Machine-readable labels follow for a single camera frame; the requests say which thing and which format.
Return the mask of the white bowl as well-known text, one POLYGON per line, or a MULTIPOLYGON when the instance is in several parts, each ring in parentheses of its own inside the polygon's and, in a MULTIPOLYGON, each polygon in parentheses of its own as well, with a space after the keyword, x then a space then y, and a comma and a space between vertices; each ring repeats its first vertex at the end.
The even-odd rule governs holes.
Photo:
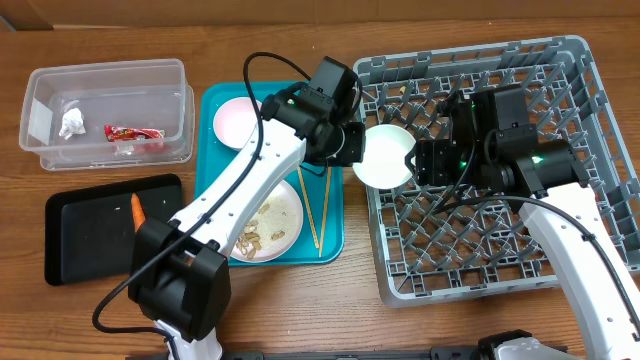
POLYGON ((405 157, 415 143, 415 138, 400 126, 371 127, 365 133, 363 161, 354 163, 353 171, 369 187, 381 190, 399 187, 412 177, 405 157))

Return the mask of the pink bowl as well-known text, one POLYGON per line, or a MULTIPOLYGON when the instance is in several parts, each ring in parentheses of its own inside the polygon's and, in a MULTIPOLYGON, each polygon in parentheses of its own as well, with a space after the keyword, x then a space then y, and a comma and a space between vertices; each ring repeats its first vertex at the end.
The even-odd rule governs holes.
POLYGON ((213 118, 214 133, 223 145, 239 151, 250 139, 256 120, 249 97, 233 98, 216 111, 213 118))

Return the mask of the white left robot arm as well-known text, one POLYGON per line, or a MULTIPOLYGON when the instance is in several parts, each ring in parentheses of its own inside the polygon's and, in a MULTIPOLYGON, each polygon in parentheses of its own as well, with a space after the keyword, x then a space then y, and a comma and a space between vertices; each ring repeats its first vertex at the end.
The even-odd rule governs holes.
POLYGON ((271 191, 301 164, 349 167, 363 158, 353 117, 358 76, 326 57, 313 76, 253 108, 257 128, 214 182, 169 221, 135 235, 128 296, 155 323, 171 359, 218 359, 215 328, 231 298, 229 257, 271 191))

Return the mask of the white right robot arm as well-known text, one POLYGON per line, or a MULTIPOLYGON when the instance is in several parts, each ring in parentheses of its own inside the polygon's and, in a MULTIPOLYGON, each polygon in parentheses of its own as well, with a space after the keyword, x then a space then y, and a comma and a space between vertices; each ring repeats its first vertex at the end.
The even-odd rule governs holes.
POLYGON ((446 186, 431 214, 503 201, 546 254, 591 359, 639 356, 639 290, 600 215, 589 174, 564 139, 539 138, 525 91, 457 91, 436 106, 448 135, 405 157, 420 186, 446 186))

